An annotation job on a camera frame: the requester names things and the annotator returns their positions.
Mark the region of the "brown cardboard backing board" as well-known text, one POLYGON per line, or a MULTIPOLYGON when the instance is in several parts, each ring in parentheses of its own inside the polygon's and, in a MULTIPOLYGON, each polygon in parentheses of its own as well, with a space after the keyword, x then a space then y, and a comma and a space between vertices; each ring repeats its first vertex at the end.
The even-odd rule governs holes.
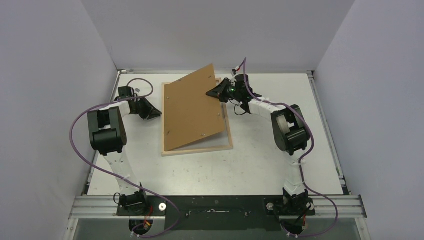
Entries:
POLYGON ((164 151, 173 151, 225 131, 221 102, 206 95, 216 86, 213 64, 162 85, 164 151))

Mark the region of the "white wooden picture frame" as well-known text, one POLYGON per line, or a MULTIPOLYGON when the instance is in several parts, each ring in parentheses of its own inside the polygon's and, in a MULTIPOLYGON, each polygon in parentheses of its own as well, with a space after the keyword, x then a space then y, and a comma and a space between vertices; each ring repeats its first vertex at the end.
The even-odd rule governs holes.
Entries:
POLYGON ((201 140, 190 143, 174 150, 165 150, 165 120, 161 120, 161 156, 171 157, 190 154, 210 153, 217 151, 232 150, 234 148, 233 138, 230 128, 229 114, 225 103, 221 104, 221 116, 225 122, 225 131, 208 136, 201 140))

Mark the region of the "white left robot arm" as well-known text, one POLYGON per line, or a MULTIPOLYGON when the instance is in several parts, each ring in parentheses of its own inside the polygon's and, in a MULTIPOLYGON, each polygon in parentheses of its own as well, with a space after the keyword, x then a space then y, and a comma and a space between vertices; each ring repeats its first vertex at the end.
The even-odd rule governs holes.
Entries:
POLYGON ((125 147, 128 142, 123 118, 138 115, 143 120, 152 120, 162 115, 145 97, 138 96, 138 89, 130 86, 118 88, 115 102, 87 114, 91 147, 104 157, 110 165, 119 185, 118 208, 134 215, 145 215, 151 209, 147 194, 141 190, 128 160, 125 147))

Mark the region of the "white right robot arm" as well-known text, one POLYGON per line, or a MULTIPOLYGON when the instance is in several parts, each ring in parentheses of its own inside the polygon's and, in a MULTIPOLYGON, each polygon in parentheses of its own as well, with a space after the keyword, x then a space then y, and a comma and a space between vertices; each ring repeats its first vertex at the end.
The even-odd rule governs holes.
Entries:
POLYGON ((310 140, 300 108, 297 105, 287 108, 255 93, 250 87, 249 76, 244 74, 234 75, 231 79, 225 78, 205 94, 221 103, 237 101, 247 114, 258 115, 271 122, 277 148, 291 156, 285 167, 282 207, 290 215, 300 211, 307 204, 309 193, 302 177, 302 161, 293 156, 296 151, 305 150, 310 140))

